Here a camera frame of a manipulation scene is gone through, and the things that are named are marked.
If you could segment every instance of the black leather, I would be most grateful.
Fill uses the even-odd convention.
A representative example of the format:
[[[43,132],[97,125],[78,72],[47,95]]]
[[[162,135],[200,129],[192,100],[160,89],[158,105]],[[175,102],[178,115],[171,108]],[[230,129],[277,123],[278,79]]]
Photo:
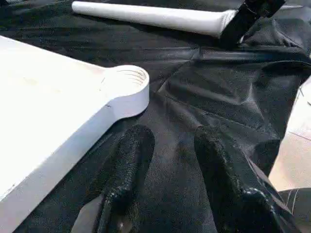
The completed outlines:
[[[213,11],[243,0],[109,2]],[[259,21],[265,26],[255,25],[239,48],[227,51],[208,36],[74,15],[70,4],[29,0],[1,7],[0,35],[104,67],[141,66],[151,78],[150,104],[116,123],[16,232],[69,232],[120,134],[136,123],[149,127],[156,141],[137,200],[140,231],[216,232],[194,132],[201,125],[219,128],[269,174],[298,87],[311,74],[309,8]]]
[[[295,217],[302,233],[311,232],[311,188],[296,188],[279,193]]]

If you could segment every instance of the white plastic tube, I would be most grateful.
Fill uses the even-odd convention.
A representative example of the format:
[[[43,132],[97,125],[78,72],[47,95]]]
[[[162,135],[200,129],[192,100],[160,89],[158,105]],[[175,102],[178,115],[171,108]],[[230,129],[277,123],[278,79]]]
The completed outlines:
[[[83,1],[74,1],[72,10],[83,15],[158,26],[216,38],[220,37],[223,29],[237,12],[235,10],[209,12]]]

